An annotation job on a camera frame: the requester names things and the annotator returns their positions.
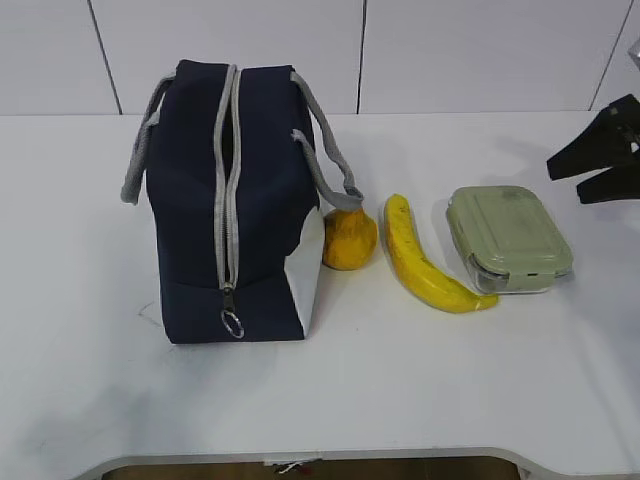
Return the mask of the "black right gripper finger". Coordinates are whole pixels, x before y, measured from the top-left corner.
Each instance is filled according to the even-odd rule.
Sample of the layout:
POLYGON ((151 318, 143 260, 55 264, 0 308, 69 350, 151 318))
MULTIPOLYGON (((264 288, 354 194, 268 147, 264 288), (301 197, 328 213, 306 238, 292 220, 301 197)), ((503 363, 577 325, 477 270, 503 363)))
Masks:
POLYGON ((613 164, 607 148, 607 135, 601 112, 573 141, 546 163, 551 180, 574 177, 613 164))
POLYGON ((582 204, 639 198, 639 161, 607 165, 604 172, 584 180, 576 187, 582 204))

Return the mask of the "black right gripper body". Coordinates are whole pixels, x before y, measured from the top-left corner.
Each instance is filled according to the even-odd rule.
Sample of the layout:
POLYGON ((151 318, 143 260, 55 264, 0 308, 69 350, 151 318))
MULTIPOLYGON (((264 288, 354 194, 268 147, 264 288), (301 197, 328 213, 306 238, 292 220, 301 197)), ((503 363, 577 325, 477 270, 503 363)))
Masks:
POLYGON ((613 164, 639 160, 639 101, 627 94, 601 110, 613 164))

